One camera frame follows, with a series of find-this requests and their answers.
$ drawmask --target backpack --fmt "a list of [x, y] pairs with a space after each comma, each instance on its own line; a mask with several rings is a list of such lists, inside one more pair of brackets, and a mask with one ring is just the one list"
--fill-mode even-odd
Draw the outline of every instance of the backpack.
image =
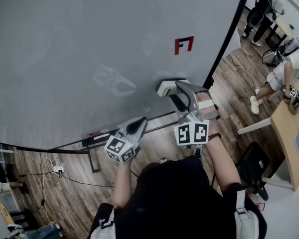
[[268, 12], [274, 12], [272, 6], [273, 6], [272, 0], [255, 1], [255, 7], [259, 9], [263, 14], [267, 14]]

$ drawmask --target power strip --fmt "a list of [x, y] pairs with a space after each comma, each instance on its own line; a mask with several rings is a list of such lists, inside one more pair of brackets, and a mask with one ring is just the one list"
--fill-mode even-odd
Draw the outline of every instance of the power strip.
[[56, 173], [58, 173], [59, 171], [64, 173], [64, 167], [63, 166], [54, 166], [53, 171], [56, 172]]

